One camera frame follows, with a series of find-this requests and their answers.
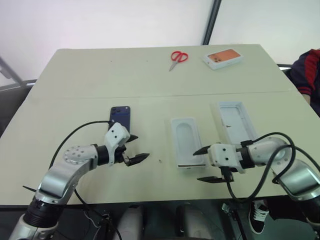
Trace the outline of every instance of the wire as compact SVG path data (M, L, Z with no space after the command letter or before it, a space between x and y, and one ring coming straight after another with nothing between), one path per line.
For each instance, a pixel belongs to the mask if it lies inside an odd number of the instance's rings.
M90 122L87 122L87 123L85 123L85 124L83 124L83 125L81 125L81 126L78 126L78 127L77 127L75 130L73 130L68 136L66 136L66 138L60 143L60 145L59 145L58 148L56 149L56 151L55 151L55 153L54 153L54 155L53 155L53 157L52 157L52 160L51 160L51 162L50 162L49 169L54 165L54 162L55 162L55 160L56 160L56 157L57 157L60 149L62 148L62 146L66 143L66 141L67 141L76 131L78 131L79 129L81 129L81 128L87 126L87 125L90 125L90 124L101 124L101 123L107 123L107 124L109 124L110 121L103 120L103 121L90 121Z
M300 153L302 153L303 155L305 155L310 162L316 167L316 169L319 171L320 173L320 166L318 165L318 163L303 149L301 149L300 147L296 146L295 147Z
M95 239L96 239L97 234L98 234L98 232L99 232L100 228L101 228L101 226L100 226L100 227L98 227L98 229L96 230L96 232L95 232L95 234L94 234L94 236L93 236L92 240L95 240Z
M79 127L77 127L75 130L73 130L68 136L66 136L66 138L60 143L60 145L58 146L58 148L56 149L53 157L52 157L52 160L50 162L50 165L49 165L49 169L54 165L54 162L56 160L56 157L60 151L60 149L63 147L63 145L66 143L66 141L76 132L78 131L79 129L87 126L87 125L90 125L90 124L100 124L100 123L107 123L107 124L110 124L111 122L110 121L107 121L107 120L103 120L103 121L90 121L90 122L87 122ZM121 235L120 235L120 232L118 231L118 229L112 224L112 222L107 219L105 216L103 216L100 212L96 211L93 207L91 207L89 204L87 204L79 195L79 193L77 192L76 189L74 189L74 193L75 195L77 196L77 198L80 200L80 202L90 211L92 211L93 213L95 213L97 216L99 216L100 218L104 219L105 221L107 221L109 223L109 225L111 226L111 228L116 232L116 234L118 235L119 237L119 240L122 240L121 238Z
M280 136L285 137L288 140L288 142L290 143L290 147L292 149L291 158L290 158L290 161L289 161L288 165L278 175L276 175L272 179L272 182L274 184L279 184L278 183L279 178L281 178L291 168L292 164L294 164L294 161L296 159L296 146L294 144L294 141L292 141L292 139L288 135L286 135L286 134L284 134L282 132L278 132L278 131L270 132L270 133L268 133L266 135L263 135L263 136L257 138L256 140L253 140L252 142L256 143L256 142L258 142L258 141L260 141L260 140L262 140L262 139L264 139L266 137L272 136L272 135L280 135Z
M116 234L119 237L119 240L122 240L121 234L118 231L118 229L112 224L112 222L107 219L105 216L103 216L100 212L96 211L93 207L91 207L88 203L86 203L79 195L78 191L76 189L74 189L74 193L76 195L76 197L80 200L80 202L90 211L92 211L93 213L95 213L97 216L99 216L100 218L104 219L107 221L107 223L111 226L111 228L116 232Z
M97 226L97 225L96 225L96 223L93 221L93 219L86 214L86 211L83 211L83 214L85 215L85 217L86 217L87 219L89 219L89 221L91 221L91 223L93 224L93 226L94 226L96 229L98 229L98 228L101 227L101 226Z
M232 188L231 188L231 185L230 185L230 182L227 181L226 182L226 186L228 188L228 191L231 195L231 197L238 203L247 203L247 202L251 202L252 200L254 200L254 198L257 196L257 194L259 193L259 191L261 190L262 186L264 185L265 181L266 181L266 178L267 178L267 175L268 175L268 172L271 168L271 164L272 162L275 160L276 158L276 155L282 150L282 149L285 149L285 148L291 148L292 146L291 145L283 145L283 146L280 146L278 147L273 153L272 155L270 156L269 160L268 160L268 163L266 164L265 166L265 169L264 169L264 172L262 174L262 177L258 183L258 185L256 186L255 190L253 191L253 193L245 198L245 199L239 199L236 197L236 195L233 193L232 191Z

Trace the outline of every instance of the scissor handle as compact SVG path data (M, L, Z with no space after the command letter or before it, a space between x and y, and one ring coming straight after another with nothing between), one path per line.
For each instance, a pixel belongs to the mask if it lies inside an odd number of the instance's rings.
M172 61L175 61L175 62L178 62L178 63L182 63L184 62L185 60L188 59L188 54L185 53L185 52L181 52L181 51L174 51L172 54L171 54L171 60Z

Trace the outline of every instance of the black sneaker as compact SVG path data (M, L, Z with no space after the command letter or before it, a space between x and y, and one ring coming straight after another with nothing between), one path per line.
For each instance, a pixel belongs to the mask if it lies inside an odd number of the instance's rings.
M269 210L262 200L252 201L249 209L248 220L253 233L261 234L265 227L265 220Z

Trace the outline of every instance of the blue smartphone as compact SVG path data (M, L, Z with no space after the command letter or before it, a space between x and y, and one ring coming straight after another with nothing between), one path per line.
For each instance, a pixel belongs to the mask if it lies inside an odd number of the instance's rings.
M113 123L120 123L130 133L130 107L113 106L110 110L110 119Z

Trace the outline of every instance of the orange phone box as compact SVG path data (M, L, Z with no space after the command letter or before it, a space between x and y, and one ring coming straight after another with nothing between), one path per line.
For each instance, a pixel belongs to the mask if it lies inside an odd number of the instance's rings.
M244 57L234 49L226 49L204 56L203 61L213 70L239 63Z

